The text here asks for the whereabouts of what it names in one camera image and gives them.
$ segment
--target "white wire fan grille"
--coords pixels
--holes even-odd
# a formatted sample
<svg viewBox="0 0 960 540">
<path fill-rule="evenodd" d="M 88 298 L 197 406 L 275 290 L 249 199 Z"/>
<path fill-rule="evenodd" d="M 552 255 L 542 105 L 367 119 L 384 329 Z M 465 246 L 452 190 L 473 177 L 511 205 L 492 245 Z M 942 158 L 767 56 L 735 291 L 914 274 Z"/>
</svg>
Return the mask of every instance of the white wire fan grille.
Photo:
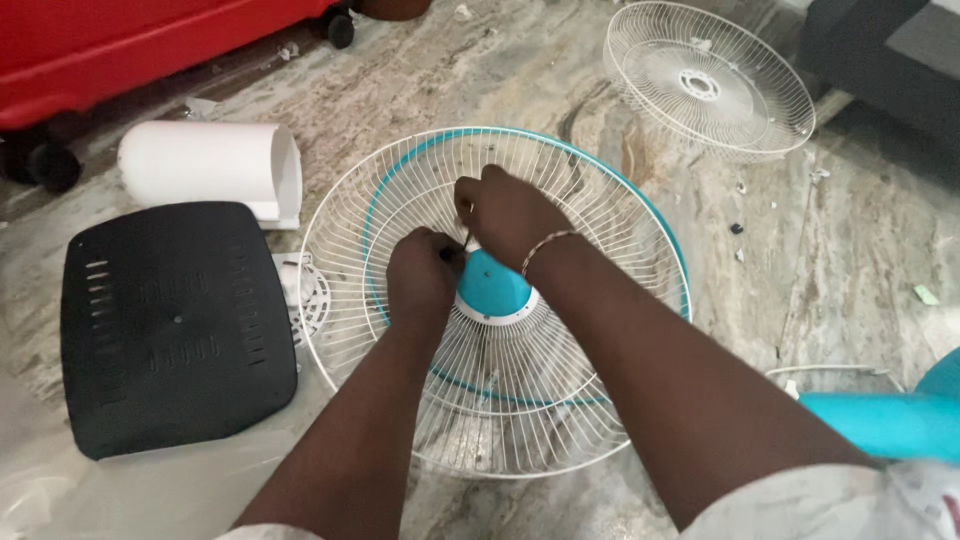
<svg viewBox="0 0 960 540">
<path fill-rule="evenodd" d="M 623 8 L 607 31 L 604 64 L 634 110 L 725 160 L 774 160 L 813 132 L 813 102 L 787 61 L 703 10 L 671 2 Z"/>
<path fill-rule="evenodd" d="M 421 225 L 463 241 L 453 186 L 460 176 L 480 178 L 487 163 L 539 187 L 590 242 L 692 318 L 672 233 L 607 165 L 522 130 L 428 132 L 347 172 L 303 241 L 330 287 L 324 327 L 308 343 L 335 389 L 389 326 L 385 271 L 396 243 Z M 629 443 L 603 383 L 557 315 L 537 294 L 524 309 L 486 320 L 458 296 L 424 383 L 415 455 L 470 475 L 530 478 L 588 465 Z"/>
</svg>

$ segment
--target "white cable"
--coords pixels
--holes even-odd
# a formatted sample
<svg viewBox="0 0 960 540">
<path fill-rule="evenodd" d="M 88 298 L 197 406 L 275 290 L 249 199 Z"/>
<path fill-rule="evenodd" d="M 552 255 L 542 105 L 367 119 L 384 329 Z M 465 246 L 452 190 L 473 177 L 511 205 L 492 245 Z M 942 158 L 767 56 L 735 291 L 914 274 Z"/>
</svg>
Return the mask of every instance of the white cable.
<svg viewBox="0 0 960 540">
<path fill-rule="evenodd" d="M 894 386 L 896 386 L 899 392 L 906 392 L 906 389 L 904 389 L 903 386 L 899 382 L 897 382 L 892 375 L 890 375 L 889 369 L 878 368 L 875 366 L 868 366 L 864 364 L 811 364 L 806 366 L 779 367 L 777 369 L 772 369 L 764 373 L 763 376 L 770 377 L 771 375 L 776 375 L 777 373 L 789 373 L 793 371 L 814 371 L 814 370 L 821 370 L 821 369 L 827 369 L 827 370 L 852 369 L 856 371 L 868 371 L 870 372 L 870 375 L 875 375 L 875 376 L 886 375 L 887 379 L 889 379 L 890 382 L 892 382 Z"/>
</svg>

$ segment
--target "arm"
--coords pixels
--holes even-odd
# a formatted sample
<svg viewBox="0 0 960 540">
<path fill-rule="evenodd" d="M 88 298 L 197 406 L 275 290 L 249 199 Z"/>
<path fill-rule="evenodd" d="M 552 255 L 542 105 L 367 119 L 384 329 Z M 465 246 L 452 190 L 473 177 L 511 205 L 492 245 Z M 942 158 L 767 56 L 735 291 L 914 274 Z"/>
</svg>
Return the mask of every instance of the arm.
<svg viewBox="0 0 960 540">
<path fill-rule="evenodd" d="M 483 181 L 458 181 L 457 210 L 484 248 L 517 270 L 537 242 L 569 222 L 531 185 L 499 167 L 483 172 Z M 590 358 L 679 529 L 723 495 L 778 471 L 872 465 L 581 236 L 545 244 L 527 279 Z"/>
<path fill-rule="evenodd" d="M 444 262 L 439 253 L 456 253 Z M 426 228 L 387 267 L 391 326 L 267 480 L 235 527 L 279 523 L 325 540 L 396 538 L 417 405 L 453 304 L 462 248 Z"/>
</svg>

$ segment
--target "teal fan grille ring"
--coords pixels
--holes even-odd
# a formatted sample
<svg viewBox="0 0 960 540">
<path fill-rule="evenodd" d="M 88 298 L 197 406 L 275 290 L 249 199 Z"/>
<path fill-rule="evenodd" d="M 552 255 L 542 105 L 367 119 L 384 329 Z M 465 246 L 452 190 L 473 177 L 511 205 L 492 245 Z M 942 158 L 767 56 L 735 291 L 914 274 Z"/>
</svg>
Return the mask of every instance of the teal fan grille ring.
<svg viewBox="0 0 960 540">
<path fill-rule="evenodd" d="M 420 225 L 463 240 L 453 185 L 460 176 L 479 178 L 487 163 L 539 187 L 584 237 L 692 319 L 680 247 L 619 173 L 524 130 L 426 132 L 350 169 L 304 238 L 303 251 L 330 284 L 326 323 L 308 343 L 334 389 L 390 324 L 385 272 L 396 242 Z M 588 465 L 629 444 L 576 340 L 536 289 L 497 266 L 482 251 L 470 257 L 424 383 L 414 454 L 468 474 L 530 478 Z"/>
</svg>

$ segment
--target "marble floor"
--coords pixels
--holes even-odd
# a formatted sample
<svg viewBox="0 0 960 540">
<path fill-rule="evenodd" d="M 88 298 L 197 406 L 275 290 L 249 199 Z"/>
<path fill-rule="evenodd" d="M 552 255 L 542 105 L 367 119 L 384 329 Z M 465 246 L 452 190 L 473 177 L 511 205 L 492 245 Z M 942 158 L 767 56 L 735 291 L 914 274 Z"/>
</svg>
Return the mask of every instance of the marble floor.
<svg viewBox="0 0 960 540">
<path fill-rule="evenodd" d="M 796 46 L 802 8 L 694 3 L 785 55 Z M 758 370 L 864 363 L 889 369 L 909 388 L 960 346 L 960 168 L 929 150 L 922 134 L 853 104 L 783 160 L 735 165 L 679 151 L 647 130 L 605 78 L 601 46 L 613 2 L 470 0 L 469 16 L 457 13 L 459 4 L 437 0 L 406 23 L 361 18 L 344 51 L 298 25 L 66 122 L 86 163 L 77 187 L 51 196 L 0 183 L 0 382 L 65 429 L 59 313 L 66 243 L 137 209 L 115 167 L 118 138 L 144 119 L 182 118 L 191 95 L 220 102 L 210 120 L 291 128 L 302 152 L 303 223 L 343 173 L 384 144 L 432 128 L 514 126 L 571 141 L 634 182 L 679 238 L 694 324 Z M 290 40 L 300 56 L 282 61 L 276 49 Z M 830 176 L 814 182 L 817 168 Z M 731 234 L 732 223 L 745 232 Z M 297 251 L 301 234 L 268 233 L 268 241 L 274 252 Z M 734 257 L 738 249 L 743 262 Z M 921 303 L 917 284 L 941 304 Z M 253 432 L 299 434 L 329 399 L 312 360 L 300 363 L 295 400 Z M 795 379 L 802 390 L 891 389 L 867 375 Z M 196 531 L 228 524 L 237 511 L 228 507 Z M 196 531 L 182 537 L 203 537 Z M 459 479 L 415 463 L 402 526 L 404 538 L 676 534 L 629 450 L 524 481 Z"/>
</svg>

